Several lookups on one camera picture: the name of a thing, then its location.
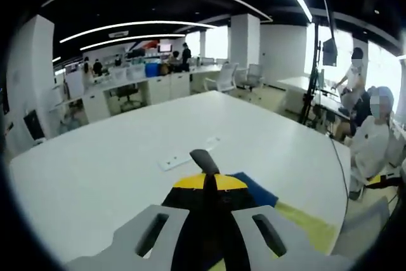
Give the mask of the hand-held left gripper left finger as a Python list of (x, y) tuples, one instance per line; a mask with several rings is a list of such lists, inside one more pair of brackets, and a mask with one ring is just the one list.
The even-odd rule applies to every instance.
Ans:
[(78, 257), (67, 270), (171, 270), (176, 249), (191, 229), (193, 216), (182, 199), (169, 197), (167, 204), (150, 205), (119, 227), (112, 243), (94, 256)]

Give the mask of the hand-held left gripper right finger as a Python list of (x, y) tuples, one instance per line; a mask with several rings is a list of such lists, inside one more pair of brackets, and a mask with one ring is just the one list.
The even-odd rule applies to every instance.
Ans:
[(349, 270), (342, 256), (317, 251), (308, 234), (274, 207), (256, 206), (247, 185), (211, 175), (211, 207), (227, 270)]

